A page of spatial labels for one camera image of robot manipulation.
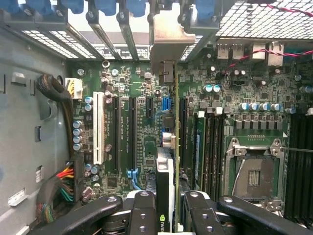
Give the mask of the CPU socket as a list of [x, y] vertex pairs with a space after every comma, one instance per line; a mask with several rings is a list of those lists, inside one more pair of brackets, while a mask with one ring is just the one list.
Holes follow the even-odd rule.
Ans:
[[270, 144], [241, 144], [233, 137], [225, 152], [223, 194], [249, 202], [282, 200], [284, 158], [281, 139]]

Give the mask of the green RAM stick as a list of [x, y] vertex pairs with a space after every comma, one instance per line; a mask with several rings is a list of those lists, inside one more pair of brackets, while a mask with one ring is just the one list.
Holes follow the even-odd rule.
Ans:
[[194, 132], [194, 189], [202, 191], [203, 182], [203, 162], [205, 145], [206, 118], [205, 111], [195, 114]]

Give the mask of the black long expansion slot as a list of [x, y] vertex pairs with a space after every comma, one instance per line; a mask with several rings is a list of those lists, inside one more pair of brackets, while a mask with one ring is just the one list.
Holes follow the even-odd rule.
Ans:
[[115, 171], [119, 171], [120, 166], [120, 101], [119, 97], [115, 96], [112, 99], [113, 101], [113, 110], [112, 110], [112, 119], [113, 119], [113, 124], [112, 124], [112, 146], [113, 146], [113, 151], [112, 151], [112, 160], [113, 160], [113, 168]]
[[186, 168], [186, 130], [187, 130], [187, 111], [188, 111], [187, 98], [181, 98], [179, 100], [179, 156], [180, 167]]
[[136, 97], [129, 98], [129, 170], [136, 169], [136, 131], [137, 102]]

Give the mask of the white expansion slot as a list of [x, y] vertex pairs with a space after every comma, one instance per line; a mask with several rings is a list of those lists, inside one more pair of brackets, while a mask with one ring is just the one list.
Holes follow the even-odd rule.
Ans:
[[104, 93], [93, 92], [93, 164], [104, 162]]

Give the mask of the black short expansion slot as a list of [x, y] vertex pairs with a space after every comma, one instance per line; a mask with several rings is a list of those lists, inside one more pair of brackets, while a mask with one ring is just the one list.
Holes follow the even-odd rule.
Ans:
[[153, 118], [154, 116], [154, 99], [152, 97], [146, 98], [146, 118]]

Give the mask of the locking lever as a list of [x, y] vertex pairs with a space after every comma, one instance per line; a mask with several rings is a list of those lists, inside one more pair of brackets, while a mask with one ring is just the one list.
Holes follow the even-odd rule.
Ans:
[[313, 153], [313, 150], [311, 150], [311, 149], [303, 149], [303, 148], [280, 147], [280, 149], [290, 150], [290, 151], [298, 151], [298, 152], [308, 152], [308, 153]]

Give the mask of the white power connector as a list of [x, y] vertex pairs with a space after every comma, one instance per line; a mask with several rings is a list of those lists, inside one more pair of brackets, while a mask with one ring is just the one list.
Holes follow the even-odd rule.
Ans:
[[78, 78], [65, 78], [65, 88], [70, 94], [71, 99], [82, 99], [83, 83]]

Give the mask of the green motherboard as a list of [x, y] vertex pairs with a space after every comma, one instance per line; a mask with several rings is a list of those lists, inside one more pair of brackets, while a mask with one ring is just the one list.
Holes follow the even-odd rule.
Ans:
[[[149, 63], [103, 61], [71, 65], [82, 80], [83, 97], [73, 100], [73, 148], [82, 156], [84, 203], [105, 194], [156, 191], [157, 148], [161, 142], [160, 86]], [[260, 50], [242, 45], [205, 49], [178, 66], [179, 98], [187, 98], [186, 168], [179, 164], [179, 191], [194, 189], [195, 114], [205, 111], [202, 191], [223, 194], [225, 152], [230, 140], [313, 150], [313, 49], [271, 44]], [[93, 92], [104, 93], [104, 162], [93, 164]], [[113, 97], [120, 101], [120, 162], [113, 168]], [[129, 170], [129, 98], [136, 97], [136, 169]], [[154, 116], [146, 118], [146, 98]], [[282, 200], [251, 202], [298, 223], [313, 223], [313, 153], [283, 150]]]

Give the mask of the black label sticker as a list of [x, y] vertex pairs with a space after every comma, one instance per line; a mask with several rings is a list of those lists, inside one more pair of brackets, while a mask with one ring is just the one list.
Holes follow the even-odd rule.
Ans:
[[[93, 44], [93, 46], [104, 58], [115, 59], [109, 48], [104, 44]], [[121, 56], [122, 60], [133, 59], [126, 44], [114, 44], [114, 47]], [[148, 45], [137, 45], [136, 50], [139, 60], [150, 60], [150, 48]]]

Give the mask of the black open PC case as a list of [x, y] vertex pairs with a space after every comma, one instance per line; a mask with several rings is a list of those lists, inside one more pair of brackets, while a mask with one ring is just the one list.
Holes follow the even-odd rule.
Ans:
[[[65, 78], [74, 78], [71, 65], [77, 62], [138, 62], [152, 68], [151, 57], [139, 60], [136, 46], [151, 51], [154, 15], [168, 14], [195, 35], [178, 66], [220, 45], [313, 49], [313, 0], [223, 0], [217, 28], [196, 26], [194, 1], [146, 0], [140, 18], [133, 17], [126, 0], [116, 0], [114, 16], [105, 16], [94, 0], [84, 0], [81, 14], [61, 0], [50, 0], [53, 12], [44, 16], [25, 0], [18, 0], [17, 13], [0, 9], [0, 235], [29, 235], [96, 200], [78, 198], [82, 156], [73, 148], [74, 106]], [[115, 59], [104, 58], [93, 44], [107, 46]], [[126, 44], [133, 59], [122, 60], [114, 44]], [[126, 235], [126, 219], [140, 191], [149, 190], [103, 195], [121, 197], [122, 212], [92, 235]], [[149, 192], [157, 209], [156, 191]], [[195, 235], [184, 229], [185, 193], [179, 191], [177, 231], [157, 235]]]

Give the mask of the blue slot clip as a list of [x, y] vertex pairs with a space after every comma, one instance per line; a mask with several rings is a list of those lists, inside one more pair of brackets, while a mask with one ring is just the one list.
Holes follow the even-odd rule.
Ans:
[[50, 0], [25, 0], [25, 2], [42, 16], [53, 12]]
[[20, 9], [18, 0], [0, 0], [0, 9], [8, 13], [17, 13]]
[[84, 0], [61, 0], [61, 4], [73, 14], [81, 14], [84, 11]]
[[146, 13], [146, 0], [126, 0], [126, 8], [133, 17], [140, 18]]
[[219, 27], [223, 0], [195, 0], [194, 4], [197, 11], [196, 26]]
[[116, 0], [94, 0], [95, 7], [103, 12], [105, 16], [116, 14]]

